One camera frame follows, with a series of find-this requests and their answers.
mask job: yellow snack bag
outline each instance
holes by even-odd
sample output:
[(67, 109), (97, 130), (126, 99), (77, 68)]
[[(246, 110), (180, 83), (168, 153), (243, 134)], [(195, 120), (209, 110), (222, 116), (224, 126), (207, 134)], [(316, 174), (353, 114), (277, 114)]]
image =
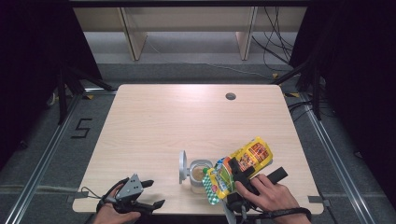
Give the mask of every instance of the yellow snack bag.
[(206, 170), (211, 182), (210, 188), (206, 190), (208, 197), (215, 193), (217, 197), (223, 199), (235, 190), (232, 170), (228, 164), (228, 161), (232, 158), (236, 158), (242, 172), (251, 166), (254, 168), (254, 172), (248, 177), (251, 178), (272, 162), (273, 154), (260, 137), (255, 137), (230, 156), (220, 159), (215, 167)]

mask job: black handle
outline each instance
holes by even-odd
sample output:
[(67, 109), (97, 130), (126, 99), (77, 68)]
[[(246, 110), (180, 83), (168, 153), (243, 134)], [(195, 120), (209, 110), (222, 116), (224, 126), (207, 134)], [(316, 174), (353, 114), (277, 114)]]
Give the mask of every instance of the black handle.
[(285, 169), (283, 167), (277, 168), (277, 170), (273, 171), (271, 174), (269, 174), (267, 177), (268, 179), (271, 180), (271, 183), (274, 185), (277, 184), (281, 179), (285, 178), (288, 176), (288, 173), (286, 173)]

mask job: black cable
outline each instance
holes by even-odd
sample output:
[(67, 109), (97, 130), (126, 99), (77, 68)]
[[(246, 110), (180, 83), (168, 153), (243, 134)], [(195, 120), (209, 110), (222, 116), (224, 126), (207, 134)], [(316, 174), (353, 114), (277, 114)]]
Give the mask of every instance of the black cable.
[(101, 199), (101, 197), (99, 197), (97, 194), (95, 194), (92, 190), (90, 190), (89, 188), (87, 188), (87, 187), (82, 187), (81, 188), (81, 192), (82, 192), (82, 190), (83, 189), (86, 189), (87, 191), (89, 191), (91, 194), (93, 194), (95, 197), (92, 197), (92, 196), (87, 196), (88, 198), (94, 198), (94, 199)]
[(283, 58), (281, 58), (279, 55), (277, 55), (276, 53), (274, 53), (273, 51), (269, 50), (268, 48), (266, 48), (265, 46), (263, 46), (261, 43), (259, 43), (259, 41), (256, 40), (256, 38), (254, 36), (251, 37), (260, 47), (262, 47), (262, 49), (268, 51), (269, 53), (271, 53), (272, 55), (274, 55), (275, 57), (277, 57), (280, 61), (282, 61), (283, 63), (289, 63), (288, 61), (284, 60)]
[(279, 19), (278, 19), (278, 16), (279, 16), (279, 7), (275, 7), (275, 12), (276, 12), (276, 20), (275, 20), (275, 24), (274, 24), (274, 29), (275, 29), (275, 31), (276, 31), (276, 35), (277, 35), (277, 37), (279, 38), (279, 41), (280, 41), (280, 43), (281, 43), (281, 45), (282, 45), (282, 49), (283, 49), (283, 53), (285, 54), (285, 56), (286, 56), (286, 58), (288, 59), (288, 61), (290, 60), (290, 54), (289, 54), (289, 52), (286, 50), (286, 46), (285, 46), (285, 44), (283, 43), (283, 38), (282, 38), (282, 36), (280, 35), (280, 28), (279, 28)]
[(304, 114), (306, 114), (307, 112), (311, 111), (312, 108), (310, 108), (309, 110), (305, 110), (303, 114), (301, 114), (297, 119), (300, 119)]
[(280, 45), (278, 45), (277, 43), (275, 43), (274, 41), (272, 41), (271, 39), (270, 39), (270, 37), (268, 37), (268, 35), (265, 33), (265, 32), (263, 32), (264, 33), (264, 36), (267, 38), (267, 40), (271, 43), (271, 44), (273, 44), (274, 46), (276, 46), (276, 47), (278, 47), (278, 48), (280, 48), (280, 49), (283, 49), (283, 47), (282, 46), (280, 46)]
[(288, 58), (289, 53), (285, 51), (285, 45), (283, 44), (283, 40), (284, 40), (284, 39), (283, 39), (282, 36), (280, 35), (279, 31), (276, 29), (276, 26), (279, 27), (279, 26), (278, 26), (278, 25), (279, 25), (279, 21), (278, 21), (279, 8), (276, 7), (276, 21), (275, 21), (275, 23), (273, 23), (273, 21), (272, 21), (270, 15), (268, 14), (268, 11), (267, 11), (267, 8), (266, 8), (266, 7), (264, 7), (264, 10), (265, 10), (265, 13), (266, 13), (266, 15), (267, 15), (268, 20), (269, 20), (270, 23), (271, 23), (272, 28), (273, 28), (273, 31), (271, 32), (271, 35), (270, 35), (270, 38), (269, 38), (269, 39), (272, 38), (273, 33), (276, 33), (276, 35), (277, 35), (277, 37), (279, 38), (279, 41), (280, 41), (280, 43), (281, 43), (281, 45), (282, 45), (283, 52), (284, 52), (284, 54), (285, 54), (287, 60), (289, 60), (289, 58)]

